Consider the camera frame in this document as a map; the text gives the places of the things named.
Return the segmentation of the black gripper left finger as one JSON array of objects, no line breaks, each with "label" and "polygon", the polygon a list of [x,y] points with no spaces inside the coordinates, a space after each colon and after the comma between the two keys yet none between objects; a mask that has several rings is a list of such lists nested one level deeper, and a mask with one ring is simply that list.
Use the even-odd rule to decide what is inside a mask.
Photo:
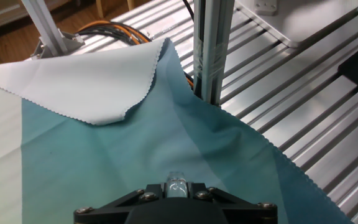
[{"label": "black gripper left finger", "polygon": [[129,213],[140,205],[164,198],[164,183],[149,184],[100,208],[81,207],[73,212],[73,223],[124,223]]}]

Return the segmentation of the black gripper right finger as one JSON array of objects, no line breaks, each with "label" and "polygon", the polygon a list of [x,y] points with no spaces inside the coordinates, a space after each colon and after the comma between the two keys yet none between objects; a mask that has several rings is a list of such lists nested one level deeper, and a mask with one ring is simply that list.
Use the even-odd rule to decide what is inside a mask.
[{"label": "black gripper right finger", "polygon": [[187,183],[190,199],[214,205],[228,223],[277,224],[278,208],[274,203],[250,203],[217,187],[202,183]]}]

